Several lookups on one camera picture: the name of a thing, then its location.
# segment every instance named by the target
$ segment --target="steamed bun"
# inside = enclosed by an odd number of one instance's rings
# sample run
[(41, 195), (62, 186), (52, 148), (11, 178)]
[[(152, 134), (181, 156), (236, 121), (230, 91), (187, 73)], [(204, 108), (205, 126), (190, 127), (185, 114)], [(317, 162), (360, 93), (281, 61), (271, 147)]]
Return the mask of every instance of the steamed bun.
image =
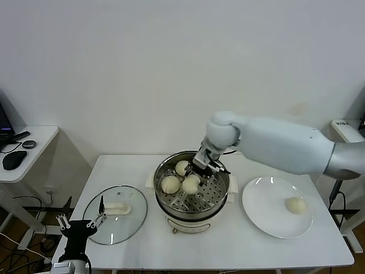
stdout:
[(176, 166), (175, 166), (175, 170), (177, 172), (177, 174), (179, 174), (180, 176), (185, 176), (186, 170), (185, 168), (188, 166), (189, 162), (188, 161), (180, 161), (177, 162)]
[(198, 176), (189, 175), (182, 183), (182, 190), (186, 192), (186, 194), (196, 194), (198, 192), (199, 183), (200, 178)]
[(180, 188), (180, 181), (175, 176), (167, 176), (162, 180), (161, 188), (166, 194), (175, 193)]
[(303, 198), (292, 197), (285, 200), (286, 208), (294, 214), (303, 214), (307, 210), (307, 204)]

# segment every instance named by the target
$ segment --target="cooker handle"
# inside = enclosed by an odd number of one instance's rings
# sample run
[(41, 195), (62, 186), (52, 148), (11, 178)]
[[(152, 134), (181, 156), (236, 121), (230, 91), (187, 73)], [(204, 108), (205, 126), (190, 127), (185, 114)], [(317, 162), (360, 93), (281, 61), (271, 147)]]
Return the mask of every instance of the cooker handle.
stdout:
[(154, 189), (154, 187), (153, 187), (153, 176), (154, 176), (154, 174), (155, 174), (154, 172), (150, 172), (148, 174), (145, 187)]
[(238, 193), (237, 178), (229, 174), (229, 188), (227, 194)]

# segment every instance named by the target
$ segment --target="wooden floor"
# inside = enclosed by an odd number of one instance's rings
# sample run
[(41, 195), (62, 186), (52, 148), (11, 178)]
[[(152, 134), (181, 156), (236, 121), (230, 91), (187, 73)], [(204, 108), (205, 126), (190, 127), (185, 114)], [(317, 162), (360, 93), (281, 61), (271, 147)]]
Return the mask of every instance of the wooden floor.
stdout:
[[(47, 216), (44, 219), (44, 223), (47, 225), (57, 225), (57, 221), (55, 219), (55, 215), (57, 213), (50, 212), (47, 214)], [(0, 209), (0, 223), (5, 218), (6, 214)], [(6, 229), (3, 231), (3, 233), (10, 238), (19, 241), (22, 237), (22, 235), (26, 232), (27, 226), (18, 220), (17, 218), (12, 218), (9, 225), (6, 227)], [(355, 229), (355, 234), (357, 238), (359, 239), (361, 245), (365, 247), (365, 224), (362, 224), (358, 226)], [(34, 245), (32, 247), (32, 250), (37, 251), (39, 253), (42, 253), (39, 248), (39, 243), (43, 239), (43, 235), (35, 235), (31, 245)], [(12, 249), (15, 248), (15, 244), (13, 244), (11, 241), (7, 240), (6, 238), (2, 237), (0, 235), (0, 274), (5, 273), (18, 273), (18, 274), (29, 274), (34, 273), (31, 269), (27, 269), (27, 267), (20, 268), (16, 271), (12, 272), (6, 272), (9, 269), (10, 266), (10, 254), (12, 253)], [(21, 254), (24, 254), (29, 257), (29, 261), (39, 259), (39, 256), (36, 254), (33, 254), (29, 251), (16, 251), (15, 255), (13, 255), (13, 262), (19, 259), (19, 261), (12, 265), (11, 269), (20, 267), (27, 263), (27, 258), (22, 257)], [(54, 254), (54, 251), (47, 254), (47, 256), (52, 257)], [(355, 264), (349, 267), (337, 267), (332, 269), (331, 274), (365, 274), (365, 254), (354, 254), (355, 258)], [(156, 274), (159, 273), (168, 273), (168, 274), (185, 274), (185, 273), (196, 273), (196, 274), (216, 274), (219, 273), (219, 271), (170, 271), (170, 272), (159, 272), (157, 271)], [(119, 274), (132, 274), (131, 271), (118, 271)], [(133, 271), (133, 274), (155, 274), (155, 271)], [(244, 274), (274, 274), (274, 270), (265, 270), (265, 271), (236, 271), (236, 272), (230, 272), (230, 273), (244, 273)], [(286, 269), (282, 271), (283, 274), (295, 274), (295, 270)], [(319, 272), (318, 274), (330, 274), (330, 269), (325, 268)]]

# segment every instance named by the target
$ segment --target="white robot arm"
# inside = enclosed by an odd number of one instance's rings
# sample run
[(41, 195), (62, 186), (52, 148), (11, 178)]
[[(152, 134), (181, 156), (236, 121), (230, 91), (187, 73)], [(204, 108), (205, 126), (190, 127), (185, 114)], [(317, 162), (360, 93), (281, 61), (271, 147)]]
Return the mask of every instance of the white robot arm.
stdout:
[(255, 162), (292, 174), (324, 173), (335, 179), (365, 174), (365, 142), (334, 143), (315, 128), (271, 118), (217, 112), (193, 163), (205, 169), (228, 147)]

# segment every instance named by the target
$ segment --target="white table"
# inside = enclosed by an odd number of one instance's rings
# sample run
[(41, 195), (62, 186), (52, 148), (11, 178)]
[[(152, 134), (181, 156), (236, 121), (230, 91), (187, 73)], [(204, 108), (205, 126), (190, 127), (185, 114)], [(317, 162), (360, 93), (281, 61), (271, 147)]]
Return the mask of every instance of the white table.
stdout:
[[(12, 215), (15, 215), (24, 223), (26, 223), (30, 229), (24, 235), (21, 244), (27, 246), (31, 237), (34, 233), (44, 233), (44, 225), (40, 223), (45, 214), (41, 214), (38, 217), (38, 220), (29, 214), (22, 206), (17, 202), (17, 200), (12, 199), (14, 195), (7, 189), (7, 184), (17, 183), (25, 177), (27, 172), (36, 162), (36, 160), (40, 157), (42, 152), (46, 149), (46, 147), (50, 144), (53, 138), (58, 133), (58, 128), (55, 126), (25, 126), (25, 127), (14, 127), (16, 133), (29, 131), (31, 133), (30, 136), (25, 137), (24, 139), (19, 140), (19, 142), (23, 142), (25, 140), (35, 140), (37, 145), (27, 151), (27, 156), (23, 159), (20, 166), (14, 170), (4, 170), (2, 166), (2, 159), (7, 154), (0, 154), (0, 206), (4, 208), (7, 212), (9, 212), (8, 217), (3, 222), (0, 227), (0, 231), (6, 226), (9, 222)], [(14, 147), (14, 145), (9, 145), (3, 148), (3, 151), (9, 151)], [(25, 150), (22, 146), (19, 146), (16, 151)], [(43, 190), (39, 189), (38, 186), (32, 184), (25, 184), (29, 189), (37, 193), (37, 196), (42, 200), (44, 204), (49, 204), (50, 197)], [(59, 227), (54, 225), (47, 226), (47, 234), (58, 234)]]
[[(125, 242), (98, 245), (88, 241), (86, 254), (95, 269), (283, 269), (350, 265), (354, 258), (346, 246), (309, 176), (296, 176), (252, 162), (242, 155), (225, 155), (223, 164), (234, 176), (240, 193), (226, 204), (218, 223), (198, 234), (172, 233), (152, 190), (145, 188), (148, 174), (166, 156), (102, 155), (85, 185), (72, 219), (82, 219), (90, 200), (102, 190), (130, 185), (144, 193), (148, 213), (140, 230)], [(311, 229), (297, 239), (265, 234), (246, 216), (240, 196), (245, 184), (259, 176), (278, 176), (293, 182), (309, 197), (314, 209)], [(53, 262), (63, 254), (62, 237)]]
[[(364, 136), (358, 131), (360, 120), (343, 120), (337, 119), (333, 120), (330, 124), (338, 135), (346, 143), (357, 143), (365, 141)], [(365, 203), (362, 204), (361, 210), (348, 220), (344, 219), (341, 226), (342, 236), (346, 237), (352, 250), (355, 253), (363, 253), (364, 250), (357, 240), (354, 232), (352, 231), (355, 227), (362, 224), (365, 221)]]

